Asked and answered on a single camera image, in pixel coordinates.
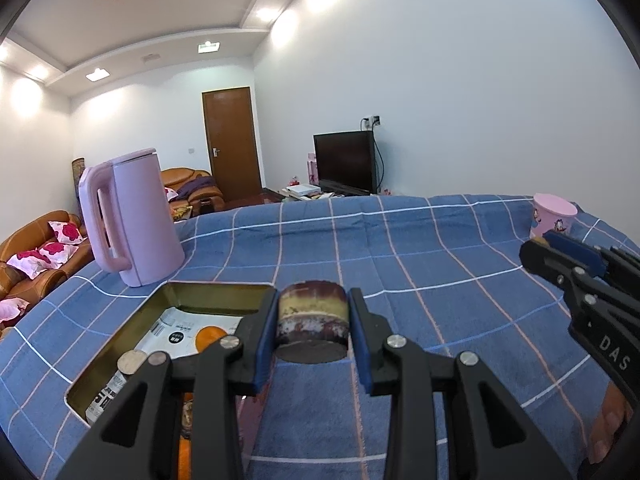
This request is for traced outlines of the right hand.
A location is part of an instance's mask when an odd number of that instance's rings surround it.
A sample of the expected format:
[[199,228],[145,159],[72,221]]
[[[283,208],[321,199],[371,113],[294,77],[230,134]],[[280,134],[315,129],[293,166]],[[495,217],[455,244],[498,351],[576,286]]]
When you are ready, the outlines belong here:
[[588,446],[590,464],[601,463],[608,455],[614,442],[614,434],[629,422],[634,411],[623,393],[612,382],[608,383],[605,395],[593,423]]

